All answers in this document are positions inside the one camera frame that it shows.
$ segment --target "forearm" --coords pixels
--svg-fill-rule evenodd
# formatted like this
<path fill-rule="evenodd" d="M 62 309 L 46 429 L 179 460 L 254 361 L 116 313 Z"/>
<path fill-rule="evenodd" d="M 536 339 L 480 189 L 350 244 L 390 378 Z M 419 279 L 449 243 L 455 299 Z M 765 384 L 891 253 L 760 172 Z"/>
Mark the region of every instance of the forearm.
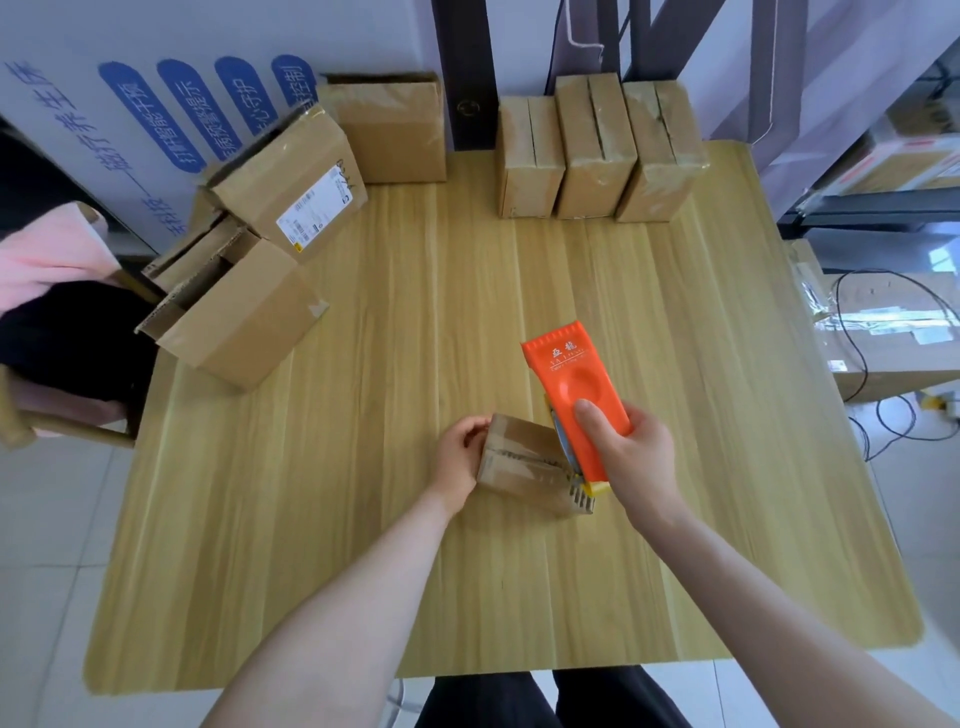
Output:
<path fill-rule="evenodd" d="M 449 518 L 424 493 L 257 648 L 204 726 L 375 725 Z"/>
<path fill-rule="evenodd" d="M 780 725 L 956 725 L 689 512 L 647 530 Z"/>

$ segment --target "wooden tabletop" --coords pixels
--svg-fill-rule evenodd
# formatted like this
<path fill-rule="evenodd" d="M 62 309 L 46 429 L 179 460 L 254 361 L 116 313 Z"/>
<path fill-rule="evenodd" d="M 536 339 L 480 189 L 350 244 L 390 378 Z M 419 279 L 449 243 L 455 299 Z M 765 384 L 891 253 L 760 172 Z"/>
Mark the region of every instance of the wooden tabletop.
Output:
<path fill-rule="evenodd" d="M 856 643 L 915 642 L 916 601 L 750 154 L 709 151 L 670 225 L 499 220 L 492 154 L 452 155 L 446 184 L 370 188 L 309 267 L 330 310 L 255 392 L 162 353 L 88 686 L 224 686 L 413 502 L 446 425 L 549 423 L 519 343 L 577 318 L 621 396 L 672 428 L 697 513 Z M 478 492 L 399 674 L 724 656 L 610 494 L 557 521 Z"/>

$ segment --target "pink garment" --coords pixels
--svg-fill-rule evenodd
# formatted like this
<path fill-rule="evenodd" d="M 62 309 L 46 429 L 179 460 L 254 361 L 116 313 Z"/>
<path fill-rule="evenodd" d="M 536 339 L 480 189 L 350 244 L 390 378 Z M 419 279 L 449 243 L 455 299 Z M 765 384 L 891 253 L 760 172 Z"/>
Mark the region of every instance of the pink garment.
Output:
<path fill-rule="evenodd" d="M 16 374 L 11 377 L 10 388 L 17 408 L 30 412 L 60 415 L 77 423 L 98 427 L 118 422 L 127 416 L 127 410 L 121 402 L 78 397 L 60 389 L 34 384 Z M 48 432 L 45 429 L 38 429 L 36 434 L 40 437 L 60 436 L 57 432 Z"/>
<path fill-rule="evenodd" d="M 54 283 L 104 280 L 120 270 L 106 234 L 103 215 L 91 225 L 76 203 L 68 203 L 0 240 L 0 315 L 39 298 Z"/>

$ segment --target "leg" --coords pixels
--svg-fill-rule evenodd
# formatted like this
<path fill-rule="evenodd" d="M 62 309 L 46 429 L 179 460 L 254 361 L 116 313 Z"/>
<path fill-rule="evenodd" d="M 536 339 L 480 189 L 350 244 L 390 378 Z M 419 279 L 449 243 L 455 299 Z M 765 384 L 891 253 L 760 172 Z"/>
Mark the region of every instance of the leg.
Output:
<path fill-rule="evenodd" d="M 640 666 L 555 669 L 564 728 L 597 725 L 690 728 L 673 700 Z"/>
<path fill-rule="evenodd" d="M 529 672 L 438 677 L 417 728 L 561 728 Z"/>

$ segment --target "orange tape dispenser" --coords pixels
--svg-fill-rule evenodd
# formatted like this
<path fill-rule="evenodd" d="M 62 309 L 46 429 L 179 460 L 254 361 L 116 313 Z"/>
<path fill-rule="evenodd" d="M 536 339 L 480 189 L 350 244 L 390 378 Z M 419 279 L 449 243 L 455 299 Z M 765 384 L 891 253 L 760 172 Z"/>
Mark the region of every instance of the orange tape dispenser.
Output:
<path fill-rule="evenodd" d="M 621 435 L 633 427 L 617 396 L 600 355 L 579 321 L 557 328 L 521 345 L 527 365 L 546 390 L 553 425 L 573 471 L 585 483 L 587 495 L 610 487 L 600 454 L 577 424 L 573 405 L 590 400 L 607 415 Z"/>

